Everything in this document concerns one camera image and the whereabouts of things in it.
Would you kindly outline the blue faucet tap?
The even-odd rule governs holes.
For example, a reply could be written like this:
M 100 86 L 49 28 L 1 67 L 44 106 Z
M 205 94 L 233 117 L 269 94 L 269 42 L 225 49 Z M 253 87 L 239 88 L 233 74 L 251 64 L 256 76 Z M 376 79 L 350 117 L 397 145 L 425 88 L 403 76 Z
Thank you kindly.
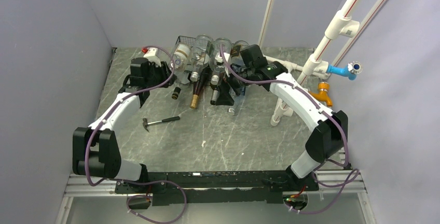
M 327 74 L 336 74 L 342 77 L 347 77 L 349 80 L 355 80 L 363 70 L 360 62 L 353 61 L 348 63 L 345 67 L 335 67 L 329 65 L 327 68 Z

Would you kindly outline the clear bottle dark neck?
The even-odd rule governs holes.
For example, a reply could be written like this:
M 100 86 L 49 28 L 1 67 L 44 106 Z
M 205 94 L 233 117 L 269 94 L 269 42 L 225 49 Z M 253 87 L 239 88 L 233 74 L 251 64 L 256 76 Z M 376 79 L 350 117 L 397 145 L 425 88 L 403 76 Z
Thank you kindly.
M 210 60 L 210 68 L 212 70 L 212 77 L 210 80 L 210 84 L 212 86 L 217 86 L 225 72 L 225 66 L 223 63 L 223 58 L 220 54 L 221 47 L 223 48 L 223 54 L 226 59 L 230 58 L 230 51 L 232 49 L 232 43 L 230 39 L 220 37 L 214 41 L 214 51 L 213 58 Z

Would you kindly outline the clear bottle silver cap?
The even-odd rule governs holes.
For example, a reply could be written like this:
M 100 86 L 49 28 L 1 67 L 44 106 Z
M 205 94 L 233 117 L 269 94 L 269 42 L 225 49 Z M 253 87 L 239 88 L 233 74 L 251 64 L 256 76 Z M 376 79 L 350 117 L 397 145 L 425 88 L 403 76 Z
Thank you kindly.
M 202 70 L 208 66 L 214 49 L 213 42 L 212 37 L 206 34 L 200 34 L 196 37 L 191 50 L 191 64 L 193 67 L 190 81 L 197 81 Z

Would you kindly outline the small black hammer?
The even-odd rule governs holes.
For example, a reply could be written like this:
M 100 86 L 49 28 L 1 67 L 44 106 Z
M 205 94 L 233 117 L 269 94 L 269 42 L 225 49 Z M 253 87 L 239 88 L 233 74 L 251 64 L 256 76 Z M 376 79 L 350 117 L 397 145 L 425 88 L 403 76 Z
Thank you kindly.
M 148 119 L 147 118 L 143 118 L 143 122 L 142 122 L 142 126 L 143 126 L 143 128 L 147 131 L 147 132 L 149 132 L 149 130 L 148 130 L 148 127 L 149 126 L 151 126 L 151 125 L 156 125 L 156 124 L 160 124 L 160 123 L 166 123 L 166 122 L 172 122 L 172 121 L 177 121 L 177 120 L 180 120 L 181 119 L 181 117 L 180 116 L 174 116 L 174 117 L 170 117 L 170 118 L 165 118 L 165 119 L 162 119 L 162 120 L 157 120 L 157 121 L 148 121 Z

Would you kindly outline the lower bottle black gold cap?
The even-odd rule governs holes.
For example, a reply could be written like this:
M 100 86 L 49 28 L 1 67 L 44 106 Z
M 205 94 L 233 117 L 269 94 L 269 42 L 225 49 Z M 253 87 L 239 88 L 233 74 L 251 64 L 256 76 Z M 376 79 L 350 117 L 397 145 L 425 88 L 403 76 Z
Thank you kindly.
M 182 90 L 182 89 L 181 89 L 180 87 L 175 87 L 174 90 L 173 90 L 173 92 L 172 92 L 171 98 L 172 98 L 173 100 L 177 100 L 177 99 L 179 98 L 179 95 L 180 95 L 181 90 Z

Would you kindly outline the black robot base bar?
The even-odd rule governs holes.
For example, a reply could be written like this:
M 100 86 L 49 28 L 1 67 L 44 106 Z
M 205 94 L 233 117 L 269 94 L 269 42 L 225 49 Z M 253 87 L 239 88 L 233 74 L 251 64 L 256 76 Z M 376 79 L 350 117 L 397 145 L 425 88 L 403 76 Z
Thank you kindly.
M 311 176 L 292 179 L 284 170 L 217 172 L 150 172 L 151 186 L 117 183 L 116 194 L 145 194 L 153 206 L 180 203 L 283 203 L 284 197 L 318 191 Z

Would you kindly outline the blue tinted clear bottle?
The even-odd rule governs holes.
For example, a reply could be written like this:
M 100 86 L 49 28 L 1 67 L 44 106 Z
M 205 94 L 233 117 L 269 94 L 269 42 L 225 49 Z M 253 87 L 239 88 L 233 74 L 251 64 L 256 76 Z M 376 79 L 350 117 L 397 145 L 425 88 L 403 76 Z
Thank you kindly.
M 241 73 L 244 70 L 244 62 L 241 57 L 240 51 L 247 48 L 249 44 L 246 41 L 236 41 L 230 51 L 230 65 L 231 68 L 237 73 Z M 230 95 L 234 101 L 234 104 L 228 108 L 228 113 L 232 116 L 236 116 L 239 113 L 239 108 L 242 100 L 245 96 L 245 85 L 240 80 L 236 80 L 232 85 L 230 82 Z

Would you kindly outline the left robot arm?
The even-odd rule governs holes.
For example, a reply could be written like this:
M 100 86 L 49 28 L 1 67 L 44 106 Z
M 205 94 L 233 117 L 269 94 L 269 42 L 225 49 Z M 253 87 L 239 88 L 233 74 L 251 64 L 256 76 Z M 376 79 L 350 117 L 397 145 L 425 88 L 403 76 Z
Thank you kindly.
M 132 59 L 130 74 L 125 77 L 111 106 L 88 127 L 78 127 L 74 131 L 74 174 L 128 180 L 133 191 L 144 192 L 149 186 L 147 168 L 122 159 L 117 134 L 143 106 L 150 95 L 149 88 L 167 88 L 174 80 L 166 62 L 157 65 L 148 58 Z

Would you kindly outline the white pvc pipe frame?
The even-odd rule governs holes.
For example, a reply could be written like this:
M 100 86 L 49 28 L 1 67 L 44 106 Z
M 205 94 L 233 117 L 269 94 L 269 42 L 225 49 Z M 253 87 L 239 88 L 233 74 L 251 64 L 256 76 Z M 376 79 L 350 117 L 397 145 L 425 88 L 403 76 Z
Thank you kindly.
M 337 11 L 360 23 L 363 32 L 387 0 L 259 0 L 263 15 L 256 43 L 267 47 L 318 48 Z

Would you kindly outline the clear bottle blue medallion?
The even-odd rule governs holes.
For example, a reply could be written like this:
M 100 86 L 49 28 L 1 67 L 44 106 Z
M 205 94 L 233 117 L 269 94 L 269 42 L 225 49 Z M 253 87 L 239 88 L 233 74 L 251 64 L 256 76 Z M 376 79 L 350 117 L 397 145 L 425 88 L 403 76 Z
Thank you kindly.
M 190 52 L 190 46 L 184 43 L 177 43 L 173 49 L 174 65 L 170 64 L 170 68 L 174 69 L 176 82 L 183 85 L 190 82 L 188 79 L 189 71 L 186 70 Z

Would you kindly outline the dark wine bottle gold cap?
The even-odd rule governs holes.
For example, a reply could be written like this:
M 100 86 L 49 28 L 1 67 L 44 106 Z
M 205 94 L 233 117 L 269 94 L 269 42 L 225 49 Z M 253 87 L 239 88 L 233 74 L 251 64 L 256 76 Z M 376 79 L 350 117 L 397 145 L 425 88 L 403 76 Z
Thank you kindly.
M 190 103 L 190 108 L 191 109 L 196 109 L 198 106 L 198 102 L 199 102 L 199 97 L 200 94 L 203 91 L 203 88 L 209 78 L 211 74 L 211 69 L 207 66 L 205 67 L 200 74 L 199 79 L 197 80 L 197 82 L 195 82 L 193 84 L 193 91 L 192 91 L 192 98 L 191 98 L 191 103 Z

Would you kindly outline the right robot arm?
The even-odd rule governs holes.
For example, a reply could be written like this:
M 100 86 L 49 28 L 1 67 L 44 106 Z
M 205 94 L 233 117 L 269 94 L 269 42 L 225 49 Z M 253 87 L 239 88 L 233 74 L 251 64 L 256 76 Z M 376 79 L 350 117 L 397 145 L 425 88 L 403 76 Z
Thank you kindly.
M 292 190 L 299 190 L 315 170 L 340 149 L 348 148 L 348 117 L 343 111 L 334 112 L 316 100 L 294 79 L 285 63 L 267 60 L 258 45 L 251 45 L 240 52 L 244 70 L 231 68 L 220 45 L 219 54 L 226 72 L 241 84 L 259 85 L 276 95 L 299 116 L 311 134 L 305 150 L 286 169 L 286 184 Z

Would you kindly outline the lower bottle silver cap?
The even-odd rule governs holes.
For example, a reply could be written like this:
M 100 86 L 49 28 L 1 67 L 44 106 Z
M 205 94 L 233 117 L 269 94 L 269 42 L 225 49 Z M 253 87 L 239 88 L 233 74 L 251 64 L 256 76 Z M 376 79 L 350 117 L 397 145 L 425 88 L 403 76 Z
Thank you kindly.
M 211 105 L 216 105 L 216 102 L 219 98 L 219 90 L 218 89 L 214 89 L 212 91 L 212 95 L 211 95 L 211 99 L 210 99 L 210 104 Z

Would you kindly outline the orange faucet tap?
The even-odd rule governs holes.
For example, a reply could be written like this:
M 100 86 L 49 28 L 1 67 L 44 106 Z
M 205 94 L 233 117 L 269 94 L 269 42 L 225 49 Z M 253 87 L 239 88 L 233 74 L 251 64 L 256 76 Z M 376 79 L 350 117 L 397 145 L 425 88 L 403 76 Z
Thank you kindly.
M 330 85 L 328 82 L 319 82 L 317 86 L 317 93 L 309 91 L 309 94 L 314 97 L 319 102 L 324 102 L 327 107 L 333 106 L 333 101 L 331 100 L 328 91 L 329 91 Z

